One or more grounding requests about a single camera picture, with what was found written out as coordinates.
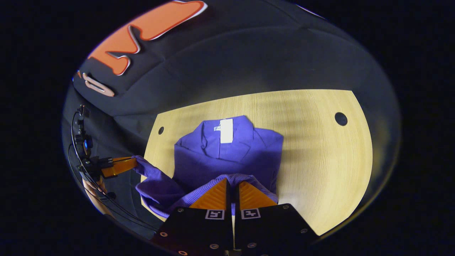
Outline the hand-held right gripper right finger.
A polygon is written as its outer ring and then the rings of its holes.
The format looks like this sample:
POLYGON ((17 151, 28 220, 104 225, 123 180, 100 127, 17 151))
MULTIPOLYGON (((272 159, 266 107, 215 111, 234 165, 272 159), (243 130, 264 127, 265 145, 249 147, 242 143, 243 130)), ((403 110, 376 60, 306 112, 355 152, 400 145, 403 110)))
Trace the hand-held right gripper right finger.
POLYGON ((242 256, 304 256, 318 239, 291 204, 275 203, 248 182, 237 186, 235 250, 242 256))

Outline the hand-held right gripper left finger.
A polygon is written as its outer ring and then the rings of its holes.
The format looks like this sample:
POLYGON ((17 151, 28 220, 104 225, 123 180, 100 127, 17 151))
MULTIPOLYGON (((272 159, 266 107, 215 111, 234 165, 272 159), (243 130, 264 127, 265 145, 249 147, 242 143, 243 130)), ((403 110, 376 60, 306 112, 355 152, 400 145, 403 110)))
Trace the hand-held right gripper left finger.
POLYGON ((234 249, 230 184, 223 179, 189 207, 177 207, 151 242, 177 256, 228 256, 234 249))

